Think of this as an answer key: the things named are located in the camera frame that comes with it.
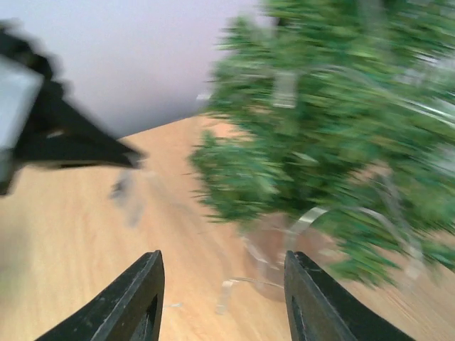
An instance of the green foliage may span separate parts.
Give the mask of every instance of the green foliage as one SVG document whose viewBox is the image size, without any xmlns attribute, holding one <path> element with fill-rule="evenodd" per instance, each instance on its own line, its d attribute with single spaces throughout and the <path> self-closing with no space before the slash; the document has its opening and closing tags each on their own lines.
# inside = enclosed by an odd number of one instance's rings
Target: green foliage
<svg viewBox="0 0 455 341">
<path fill-rule="evenodd" d="M 455 250 L 434 238 L 455 234 L 454 170 L 436 166 L 444 162 L 441 146 L 454 147 L 455 129 L 402 101 L 439 110 L 435 98 L 455 102 L 454 72 L 421 58 L 453 54 L 455 11 L 449 0 L 384 1 L 379 35 L 359 1 L 266 0 L 267 15 L 285 22 L 276 30 L 232 20 L 221 44 L 231 54 L 216 65 L 208 111 L 247 137 L 205 132 L 191 163 L 204 184 L 202 202 L 220 222 L 245 227 L 270 212 L 295 218 L 316 205 L 339 207 L 316 223 L 346 254 L 332 269 L 379 286 L 393 283 L 389 270 L 397 268 L 380 250 L 407 250 L 379 222 L 343 210 L 382 213 L 406 238 L 378 177 L 353 181 L 377 161 L 393 169 L 425 264 L 455 269 Z M 418 77 L 410 78 L 411 69 Z M 293 109 L 273 105 L 276 70 L 299 75 Z"/>
</svg>

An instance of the wooden surface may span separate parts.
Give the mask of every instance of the wooden surface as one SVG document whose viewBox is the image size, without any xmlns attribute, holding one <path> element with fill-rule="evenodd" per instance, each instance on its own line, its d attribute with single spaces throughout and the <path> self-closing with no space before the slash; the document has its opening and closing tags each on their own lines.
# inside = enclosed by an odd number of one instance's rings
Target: wooden surface
<svg viewBox="0 0 455 341">
<path fill-rule="evenodd" d="M 197 183 L 184 175 L 194 132 L 187 119 L 128 138 L 151 154 L 149 168 L 168 189 L 142 180 L 146 209 L 135 228 L 108 198 L 118 169 L 20 174 L 14 195 L 0 199 L 0 340 L 37 338 L 156 249 L 166 267 L 165 305 L 182 304 L 165 309 L 160 340 L 290 340 L 284 304 L 249 284 L 235 288 L 228 313 L 215 314 L 223 269 L 213 242 L 237 276 L 245 274 L 244 250 L 232 227 L 197 219 L 205 210 L 191 199 Z M 453 279 L 448 274 L 439 287 L 424 279 L 408 294 L 347 287 L 417 340 L 455 340 Z"/>
</svg>

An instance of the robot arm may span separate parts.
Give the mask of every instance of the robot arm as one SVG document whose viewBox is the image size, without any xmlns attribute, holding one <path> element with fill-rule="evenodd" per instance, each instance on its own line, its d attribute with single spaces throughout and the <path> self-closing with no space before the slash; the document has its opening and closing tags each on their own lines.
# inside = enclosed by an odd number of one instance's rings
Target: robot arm
<svg viewBox="0 0 455 341">
<path fill-rule="evenodd" d="M 64 94 L 52 59 L 0 24 L 0 195 L 27 164 L 139 167 L 142 152 L 103 132 Z"/>
</svg>

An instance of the artificial tree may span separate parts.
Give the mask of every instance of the artificial tree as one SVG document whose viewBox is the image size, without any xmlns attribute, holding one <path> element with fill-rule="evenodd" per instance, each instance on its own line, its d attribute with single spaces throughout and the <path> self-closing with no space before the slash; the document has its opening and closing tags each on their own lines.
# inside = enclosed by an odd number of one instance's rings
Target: artificial tree
<svg viewBox="0 0 455 341">
<path fill-rule="evenodd" d="M 413 256 L 400 240 L 428 269 L 454 271 L 441 235 L 455 234 L 455 176 L 443 166 L 455 78 L 434 62 L 453 54 L 454 2 L 266 0 L 264 11 L 279 25 L 232 20 L 213 74 L 207 115 L 240 134 L 205 131 L 191 155 L 212 217 L 248 230 L 268 213 L 337 207 L 314 225 L 344 255 L 334 276 L 395 283 L 399 266 L 381 250 Z"/>
</svg>

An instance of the clear plastic stand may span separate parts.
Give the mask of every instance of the clear plastic stand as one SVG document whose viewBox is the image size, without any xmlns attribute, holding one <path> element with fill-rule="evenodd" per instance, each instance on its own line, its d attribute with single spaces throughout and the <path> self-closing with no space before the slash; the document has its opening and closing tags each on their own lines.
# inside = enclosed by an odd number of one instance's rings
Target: clear plastic stand
<svg viewBox="0 0 455 341">
<path fill-rule="evenodd" d="M 146 204 L 138 184 L 139 171 L 122 171 L 110 195 L 116 206 L 124 210 L 125 225 L 128 227 L 136 227 L 140 223 Z"/>
<path fill-rule="evenodd" d="M 286 251 L 295 249 L 295 244 L 298 236 L 300 234 L 307 232 L 312 222 L 318 219 L 325 212 L 327 211 L 316 207 L 302 215 L 302 217 L 297 221 L 297 223 L 293 225 L 288 231 L 286 231 L 284 238 L 284 247 L 280 253 L 280 261 L 282 262 L 282 265 L 284 265 L 284 255 L 286 254 Z M 270 281 L 264 281 L 261 279 L 266 278 L 265 271 L 266 267 L 268 266 L 268 262 L 261 255 L 259 250 L 257 250 L 253 244 L 249 243 L 247 239 L 243 238 L 243 242 L 245 244 L 245 248 L 247 248 L 248 252 L 256 262 L 257 278 L 233 276 L 232 271 L 230 272 L 226 271 L 225 272 L 226 279 L 223 281 L 221 285 L 222 293 L 220 295 L 216 307 L 217 314 L 223 315 L 227 311 L 229 301 L 232 295 L 232 289 L 234 285 L 237 283 L 252 283 L 259 289 L 265 286 L 269 286 L 278 288 L 280 290 L 284 290 L 283 285 L 280 285 L 278 283 L 272 283 Z"/>
<path fill-rule="evenodd" d="M 374 212 L 372 210 L 365 209 L 363 207 L 352 207 L 352 210 L 357 210 L 359 212 L 363 212 L 363 213 L 365 213 L 367 215 L 370 215 L 371 217 L 377 219 L 388 230 L 390 230 L 390 232 L 393 235 L 395 235 L 395 227 L 389 221 L 389 219 L 386 218 L 386 216 L 381 215 L 380 213 Z M 318 218 L 320 218 L 323 215 L 329 213 L 330 211 L 331 211 L 330 209 L 325 209 L 325 208 L 322 208 L 322 207 L 315 207 L 315 208 L 309 210 L 308 212 L 306 212 L 304 215 L 302 215 L 300 217 L 300 219 L 293 226 L 291 226 L 291 228 L 289 229 L 288 233 L 286 234 L 285 242 L 284 242 L 284 248 L 282 249 L 282 261 L 283 262 L 284 262 L 284 255 L 286 254 L 286 252 L 288 250 L 295 250 L 296 249 L 297 237 L 299 235 L 302 235 L 303 233 L 305 233 L 307 230 L 309 230 L 311 225 Z M 327 250 L 327 249 L 321 249 L 319 252 L 321 254 L 324 254 L 324 253 L 327 253 L 328 251 L 330 251 L 332 253 L 336 252 L 334 250 Z M 261 269 L 264 268 L 263 266 L 261 266 L 264 262 L 265 262 L 265 260 L 259 255 L 257 257 L 257 268 L 259 269 L 259 274 L 260 274 Z M 415 264 L 414 264 L 413 261 L 411 261 L 409 263 L 408 269 L 411 270 L 411 269 L 414 269 L 414 267 L 415 267 Z M 275 283 L 261 281 L 261 280 L 256 279 L 256 278 L 244 278 L 244 277 L 230 276 L 230 277 L 227 278 L 227 280 L 223 281 L 223 283 L 222 283 L 222 293 L 221 293 L 221 297 L 220 297 L 220 299 L 218 301 L 217 310 L 216 310 L 216 312 L 218 314 L 222 315 L 228 309 L 228 303 L 229 303 L 229 300 L 230 300 L 230 297 L 231 297 L 232 287 L 236 283 L 241 283 L 241 282 L 254 283 L 255 285 L 260 285 L 260 286 L 274 286 L 274 287 L 277 287 L 277 288 L 284 289 L 283 286 L 277 285 Z"/>
</svg>

